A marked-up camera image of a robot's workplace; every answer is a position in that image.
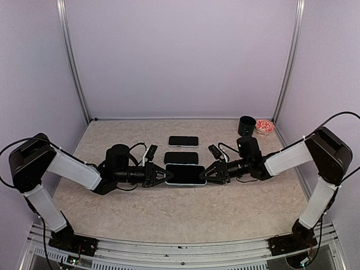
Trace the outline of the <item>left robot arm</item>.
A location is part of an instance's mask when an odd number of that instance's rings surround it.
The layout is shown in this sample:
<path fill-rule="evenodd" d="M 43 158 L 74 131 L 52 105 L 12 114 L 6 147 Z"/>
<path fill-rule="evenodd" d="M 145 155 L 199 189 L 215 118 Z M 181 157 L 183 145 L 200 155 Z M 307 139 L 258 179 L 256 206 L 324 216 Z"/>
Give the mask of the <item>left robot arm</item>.
<path fill-rule="evenodd" d="M 119 183 L 150 188 L 174 177 L 173 173 L 153 163 L 157 150 L 151 145 L 142 161 L 124 144 L 107 149 L 100 165 L 86 163 L 52 143 L 43 133 L 14 142 L 17 147 L 8 158 L 13 188 L 21 193 L 32 210 L 42 218 L 56 240 L 66 250 L 73 250 L 79 239 L 65 215 L 56 207 L 42 184 L 50 173 L 68 179 L 98 195 L 107 195 L 118 189 Z"/>

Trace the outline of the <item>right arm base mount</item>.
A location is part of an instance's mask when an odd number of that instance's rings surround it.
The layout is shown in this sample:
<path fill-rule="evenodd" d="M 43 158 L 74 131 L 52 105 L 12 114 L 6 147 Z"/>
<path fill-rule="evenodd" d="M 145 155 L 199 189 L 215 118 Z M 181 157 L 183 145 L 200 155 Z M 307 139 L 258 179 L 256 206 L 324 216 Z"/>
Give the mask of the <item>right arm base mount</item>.
<path fill-rule="evenodd" d="M 307 229 L 298 222 L 293 225 L 290 234 L 274 236 L 267 241 L 272 256 L 308 249 L 318 244 L 314 229 Z"/>

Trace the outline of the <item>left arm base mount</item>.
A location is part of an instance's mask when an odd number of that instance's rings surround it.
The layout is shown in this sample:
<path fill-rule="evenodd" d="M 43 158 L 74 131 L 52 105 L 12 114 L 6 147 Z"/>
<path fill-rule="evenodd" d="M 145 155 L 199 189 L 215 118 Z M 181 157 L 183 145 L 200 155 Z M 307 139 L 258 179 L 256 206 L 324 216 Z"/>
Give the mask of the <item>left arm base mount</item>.
<path fill-rule="evenodd" d="M 98 239 L 76 235 L 72 230 L 62 229 L 51 232 L 49 246 L 70 253 L 94 257 L 97 250 Z"/>

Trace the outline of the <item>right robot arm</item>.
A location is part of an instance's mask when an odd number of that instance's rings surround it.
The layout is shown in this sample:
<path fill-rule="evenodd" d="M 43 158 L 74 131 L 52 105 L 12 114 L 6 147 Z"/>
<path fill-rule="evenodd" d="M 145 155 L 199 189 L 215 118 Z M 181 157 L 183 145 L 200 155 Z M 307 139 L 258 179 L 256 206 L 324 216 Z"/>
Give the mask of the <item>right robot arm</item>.
<path fill-rule="evenodd" d="M 310 235 L 307 230 L 315 227 L 330 207 L 353 160 L 353 152 L 335 133 L 325 126 L 317 128 L 285 148 L 263 155 L 258 140 L 252 136 L 237 140 L 239 159 L 226 162 L 219 149 L 209 146 L 217 158 L 203 170 L 199 177 L 207 182 L 224 185 L 232 178 L 250 175 L 259 181 L 267 181 L 290 169 L 312 166 L 317 172 L 317 183 L 304 210 L 298 218 L 298 228 L 288 236 L 288 245 L 299 250 Z"/>

